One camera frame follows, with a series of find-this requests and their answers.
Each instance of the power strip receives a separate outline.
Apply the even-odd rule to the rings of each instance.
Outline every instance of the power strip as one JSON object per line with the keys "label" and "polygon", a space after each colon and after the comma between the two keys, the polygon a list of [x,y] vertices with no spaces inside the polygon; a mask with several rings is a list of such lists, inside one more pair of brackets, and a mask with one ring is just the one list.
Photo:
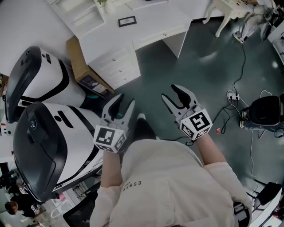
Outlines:
{"label": "power strip", "polygon": [[229,100],[240,100],[240,95],[233,93],[233,92],[228,92],[228,99]]}

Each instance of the leg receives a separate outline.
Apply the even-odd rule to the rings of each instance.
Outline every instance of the leg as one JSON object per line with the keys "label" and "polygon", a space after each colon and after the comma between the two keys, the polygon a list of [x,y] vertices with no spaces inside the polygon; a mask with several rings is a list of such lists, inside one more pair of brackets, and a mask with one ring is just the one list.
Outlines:
{"label": "leg", "polygon": [[247,130],[267,130],[273,133],[276,132],[278,129],[281,129],[279,133],[282,133],[284,126],[282,124],[270,125],[270,126],[256,125],[256,124],[253,124],[250,120],[246,120],[244,122],[244,128]]}
{"label": "leg", "polygon": [[156,134],[145,119],[139,118],[136,122],[133,142],[145,139],[155,140]]}
{"label": "leg", "polygon": [[229,15],[225,15],[222,24],[220,25],[220,27],[218,28],[218,31],[215,34],[215,36],[217,38],[220,36],[221,31],[223,30],[223,28],[225,28],[225,26],[229,22],[229,20],[230,20],[230,16]]}
{"label": "leg", "polygon": [[256,30],[257,26],[260,25],[262,20],[263,20],[262,15],[256,15],[252,16],[247,21],[245,21],[241,37],[244,39],[245,37],[251,36],[253,32]]}
{"label": "leg", "polygon": [[202,21],[203,24],[206,24],[206,23],[210,20],[211,14],[212,14],[212,11],[213,11],[214,8],[215,8],[214,3],[212,3],[212,4],[208,7],[207,12],[206,12],[207,18]]}

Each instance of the white wall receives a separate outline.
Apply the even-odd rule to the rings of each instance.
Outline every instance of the white wall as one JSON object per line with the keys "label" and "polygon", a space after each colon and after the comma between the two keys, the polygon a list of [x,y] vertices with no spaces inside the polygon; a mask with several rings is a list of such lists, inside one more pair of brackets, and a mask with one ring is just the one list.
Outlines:
{"label": "white wall", "polygon": [[66,60],[65,42],[72,36],[46,0],[4,0],[0,4],[0,73],[9,76],[31,45]]}
{"label": "white wall", "polygon": [[[176,4],[191,19],[204,18],[211,2],[212,0],[172,0],[172,3]],[[214,9],[212,16],[223,16],[223,14]]]}
{"label": "white wall", "polygon": [[14,161],[13,151],[13,137],[0,136],[0,163]]}

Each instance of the shelf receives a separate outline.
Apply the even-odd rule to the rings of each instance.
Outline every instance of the shelf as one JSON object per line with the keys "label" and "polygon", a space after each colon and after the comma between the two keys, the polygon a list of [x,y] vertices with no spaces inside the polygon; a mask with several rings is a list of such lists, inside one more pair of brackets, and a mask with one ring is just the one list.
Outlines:
{"label": "shelf", "polygon": [[284,65],[284,55],[281,54],[281,53],[284,53],[284,43],[279,39],[279,40],[274,41],[272,44],[277,54],[279,55],[282,64]]}
{"label": "shelf", "polygon": [[77,21],[92,11],[93,0],[58,0],[54,3],[57,11],[70,21]]}
{"label": "shelf", "polygon": [[168,0],[152,0],[152,1],[145,1],[145,0],[132,0],[130,2],[127,2],[126,5],[132,9],[140,9],[143,7],[148,7],[151,5],[161,4],[161,3],[167,3]]}
{"label": "shelf", "polygon": [[67,18],[72,21],[77,21],[93,11],[93,7],[96,7],[95,3],[92,0],[87,0],[70,10],[67,13]]}
{"label": "shelf", "polygon": [[104,24],[94,0],[57,0],[52,6],[78,37]]}
{"label": "shelf", "polygon": [[74,22],[74,27],[76,29],[75,35],[82,36],[102,24],[104,24],[104,20],[99,13],[97,6],[95,6],[90,13]]}

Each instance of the picture frame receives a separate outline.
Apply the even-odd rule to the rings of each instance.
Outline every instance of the picture frame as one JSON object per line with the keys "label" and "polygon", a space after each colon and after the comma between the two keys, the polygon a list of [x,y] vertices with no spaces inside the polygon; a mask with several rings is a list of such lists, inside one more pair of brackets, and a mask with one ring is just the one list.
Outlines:
{"label": "picture frame", "polygon": [[118,20],[119,27],[124,27],[124,26],[135,24],[135,23],[137,23],[135,16],[129,16],[129,17],[121,18]]}

